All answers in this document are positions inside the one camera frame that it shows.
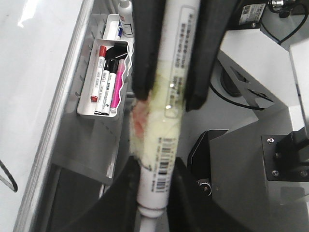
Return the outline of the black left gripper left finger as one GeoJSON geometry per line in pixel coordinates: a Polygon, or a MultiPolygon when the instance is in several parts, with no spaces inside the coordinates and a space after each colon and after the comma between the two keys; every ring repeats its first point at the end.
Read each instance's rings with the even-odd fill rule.
{"type": "Polygon", "coordinates": [[[147,100],[154,86],[165,6],[165,0],[133,1],[132,90],[138,100],[147,100]]]}

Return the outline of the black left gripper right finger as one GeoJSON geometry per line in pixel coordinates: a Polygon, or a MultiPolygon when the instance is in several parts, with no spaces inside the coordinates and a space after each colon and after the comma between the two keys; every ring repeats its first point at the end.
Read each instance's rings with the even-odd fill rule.
{"type": "Polygon", "coordinates": [[[202,0],[197,19],[185,90],[185,110],[198,110],[206,102],[210,78],[237,0],[202,0]]]}

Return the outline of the white robot base body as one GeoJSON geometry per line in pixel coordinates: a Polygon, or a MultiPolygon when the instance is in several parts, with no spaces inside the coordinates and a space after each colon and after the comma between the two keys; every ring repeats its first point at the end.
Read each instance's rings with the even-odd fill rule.
{"type": "Polygon", "coordinates": [[[306,232],[309,182],[268,181],[261,136],[305,128],[309,137],[309,40],[287,46],[266,29],[228,31],[218,60],[255,120],[210,142],[213,199],[253,232],[306,232]]]}

